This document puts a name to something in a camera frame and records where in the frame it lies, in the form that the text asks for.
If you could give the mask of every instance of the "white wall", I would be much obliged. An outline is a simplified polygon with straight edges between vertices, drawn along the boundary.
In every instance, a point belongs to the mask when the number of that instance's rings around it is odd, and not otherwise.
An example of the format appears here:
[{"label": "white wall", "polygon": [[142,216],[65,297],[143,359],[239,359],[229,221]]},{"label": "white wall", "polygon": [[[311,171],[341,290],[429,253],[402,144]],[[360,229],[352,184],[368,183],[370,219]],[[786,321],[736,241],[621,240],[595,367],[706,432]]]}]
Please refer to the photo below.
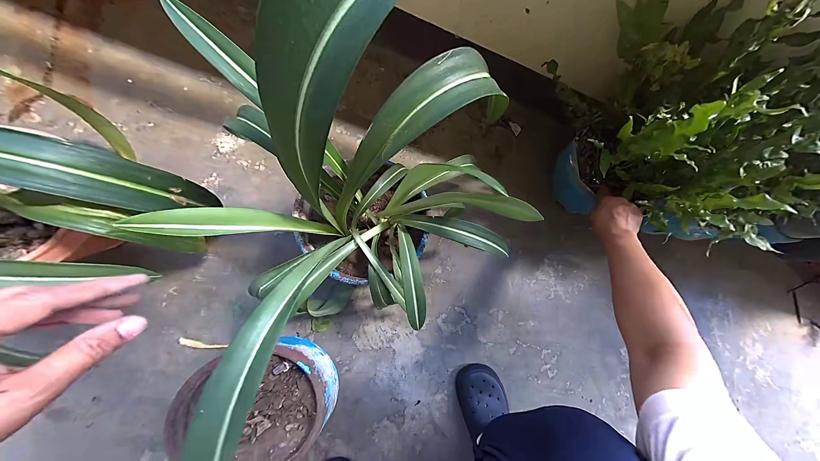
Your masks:
[{"label": "white wall", "polygon": [[[680,24],[708,0],[669,3],[667,21]],[[766,3],[746,0],[730,22],[761,16]],[[615,0],[399,0],[399,7],[534,71],[545,73],[541,64],[555,59],[564,82],[596,98],[612,96],[622,72]]]}]

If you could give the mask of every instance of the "finger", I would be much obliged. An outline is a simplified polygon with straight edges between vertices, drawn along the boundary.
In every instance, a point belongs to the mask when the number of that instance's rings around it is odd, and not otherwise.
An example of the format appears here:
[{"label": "finger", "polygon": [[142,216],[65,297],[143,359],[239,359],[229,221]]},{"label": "finger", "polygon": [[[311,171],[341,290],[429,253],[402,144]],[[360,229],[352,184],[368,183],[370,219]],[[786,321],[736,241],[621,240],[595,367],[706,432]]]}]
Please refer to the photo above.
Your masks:
[{"label": "finger", "polygon": [[67,311],[60,311],[52,316],[46,317],[35,326],[51,326],[65,323],[75,323],[80,325],[98,325],[110,322],[122,317],[120,309],[110,308],[78,308]]},{"label": "finger", "polygon": [[146,326],[145,318],[137,316],[103,323],[77,336],[34,365],[0,381],[0,395],[22,392],[28,400],[26,405],[15,407],[14,411],[18,414],[8,415],[9,418],[24,423],[30,420],[74,380],[133,340]]},{"label": "finger", "polygon": [[56,311],[99,301],[147,281],[147,276],[134,274],[74,285],[17,286],[0,290],[0,335],[16,333]]},{"label": "finger", "polygon": [[137,304],[142,298],[139,293],[123,293],[123,294],[115,294],[114,296],[109,296],[104,299],[100,299],[99,301],[94,301],[90,304],[86,304],[85,307],[89,308],[127,308],[129,306],[133,306]]}]

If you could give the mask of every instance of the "terracotta pot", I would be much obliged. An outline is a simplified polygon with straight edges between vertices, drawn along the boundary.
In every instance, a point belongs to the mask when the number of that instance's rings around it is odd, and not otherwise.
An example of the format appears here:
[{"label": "terracotta pot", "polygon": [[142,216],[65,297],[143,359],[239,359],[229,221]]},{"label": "terracotta pot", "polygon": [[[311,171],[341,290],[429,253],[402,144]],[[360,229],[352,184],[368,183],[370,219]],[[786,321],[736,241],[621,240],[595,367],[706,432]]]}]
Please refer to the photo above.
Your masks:
[{"label": "terracotta pot", "polygon": [[[302,445],[287,458],[288,461],[305,460],[308,458],[308,451],[313,447],[336,406],[336,399],[339,397],[339,372],[336,370],[333,359],[324,349],[304,338],[280,337],[273,354],[296,363],[307,375],[313,387],[313,394],[316,396],[317,407],[313,427],[310,428]],[[171,401],[168,414],[165,416],[165,451],[170,461],[182,459],[185,436],[194,420],[194,410],[199,396],[220,359],[221,357],[214,358],[199,368],[176,392],[174,400]],[[248,454],[254,461],[270,459],[271,453],[276,449],[275,446],[266,445],[262,438],[250,446],[253,448]]]},{"label": "terracotta pot", "polygon": [[18,261],[64,262],[85,258],[122,245],[122,240],[108,239],[70,229],[58,230],[31,253]]}]

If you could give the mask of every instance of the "blue flower pot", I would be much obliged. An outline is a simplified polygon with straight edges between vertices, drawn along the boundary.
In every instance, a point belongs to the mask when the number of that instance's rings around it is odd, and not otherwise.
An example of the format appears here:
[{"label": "blue flower pot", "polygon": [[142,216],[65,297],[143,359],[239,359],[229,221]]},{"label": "blue flower pot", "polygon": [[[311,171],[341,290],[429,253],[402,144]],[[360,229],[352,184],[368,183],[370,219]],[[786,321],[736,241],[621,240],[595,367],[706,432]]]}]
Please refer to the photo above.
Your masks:
[{"label": "blue flower pot", "polygon": [[[581,180],[578,170],[577,144],[572,141],[559,155],[553,174],[553,200],[561,203],[569,213],[590,214],[595,208],[595,194]],[[671,235],[681,240],[713,239],[720,234],[717,227],[703,227],[684,230],[681,220],[669,218],[669,229],[660,231],[646,220],[640,227],[645,234]],[[772,244],[785,244],[799,240],[782,234],[775,226],[758,226],[758,233]]]}]

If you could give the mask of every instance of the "clivia plant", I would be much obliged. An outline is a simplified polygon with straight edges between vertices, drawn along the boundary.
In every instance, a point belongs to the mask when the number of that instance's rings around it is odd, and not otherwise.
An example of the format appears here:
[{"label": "clivia plant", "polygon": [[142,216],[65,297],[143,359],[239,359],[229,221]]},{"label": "clivia plant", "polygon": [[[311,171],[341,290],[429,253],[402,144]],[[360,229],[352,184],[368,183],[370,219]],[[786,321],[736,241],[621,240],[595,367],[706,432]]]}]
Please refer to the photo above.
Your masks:
[{"label": "clivia plant", "polygon": [[[635,201],[662,232],[702,230],[773,250],[759,226],[820,207],[818,32],[796,32],[816,0],[772,0],[728,37],[713,0],[684,26],[667,0],[617,2],[628,65],[614,107],[579,139],[583,178]],[[788,58],[770,56],[788,54]]]},{"label": "clivia plant", "polygon": [[[231,459],[285,323],[352,252],[361,250],[370,263],[374,304],[397,304],[418,330],[426,317],[426,297],[409,227],[506,255],[502,238],[454,215],[466,205],[476,205],[521,221],[543,217],[531,205],[509,197],[498,181],[476,167],[472,156],[414,168],[394,164],[369,189],[363,187],[401,148],[468,103],[488,98],[488,118],[502,115],[508,98],[471,48],[442,53],[416,69],[376,114],[350,163],[327,139],[353,68],[393,7],[392,0],[262,0],[256,61],[183,3],[161,3],[183,36],[253,103],[240,107],[237,117],[225,122],[226,129],[275,155],[321,221],[256,209],[198,208],[149,212],[115,226],[187,237],[260,231],[336,237],[251,284],[251,294],[261,303],[208,379],[184,449],[188,460]],[[418,197],[460,175],[484,181],[495,193]],[[378,199],[386,205],[374,208]],[[446,216],[419,214],[441,208],[448,209]],[[393,274],[377,256],[380,235],[389,235]]]},{"label": "clivia plant", "polygon": [[[38,130],[0,126],[0,208],[51,226],[183,253],[206,251],[203,237],[150,235],[114,226],[121,219],[172,208],[220,207],[207,189],[136,162],[125,136],[79,99],[0,70],[0,76],[49,96],[85,120],[111,146],[73,142]],[[61,284],[156,272],[139,267],[0,260],[0,288]],[[41,358],[0,345],[0,363],[24,367]]]}]

